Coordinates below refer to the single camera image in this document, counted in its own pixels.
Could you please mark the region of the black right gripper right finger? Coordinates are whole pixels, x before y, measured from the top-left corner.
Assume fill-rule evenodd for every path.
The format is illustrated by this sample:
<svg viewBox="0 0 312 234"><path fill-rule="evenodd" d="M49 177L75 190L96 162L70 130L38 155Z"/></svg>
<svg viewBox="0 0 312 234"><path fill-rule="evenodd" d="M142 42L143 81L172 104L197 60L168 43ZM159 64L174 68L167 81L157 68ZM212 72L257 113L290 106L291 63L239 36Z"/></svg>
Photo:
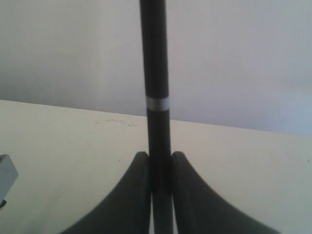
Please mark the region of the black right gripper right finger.
<svg viewBox="0 0 312 234"><path fill-rule="evenodd" d="M172 191L180 234L276 234L219 196L182 152L172 154Z"/></svg>

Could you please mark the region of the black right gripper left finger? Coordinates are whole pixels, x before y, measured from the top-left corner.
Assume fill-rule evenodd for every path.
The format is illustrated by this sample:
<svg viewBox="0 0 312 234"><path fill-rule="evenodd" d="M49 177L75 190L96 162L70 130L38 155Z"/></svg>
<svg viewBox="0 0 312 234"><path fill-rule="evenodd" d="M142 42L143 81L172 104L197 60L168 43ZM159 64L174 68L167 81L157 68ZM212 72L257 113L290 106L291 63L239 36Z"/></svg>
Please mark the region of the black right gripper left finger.
<svg viewBox="0 0 312 234"><path fill-rule="evenodd" d="M150 163L136 153L114 189L64 234L148 234L151 217Z"/></svg>

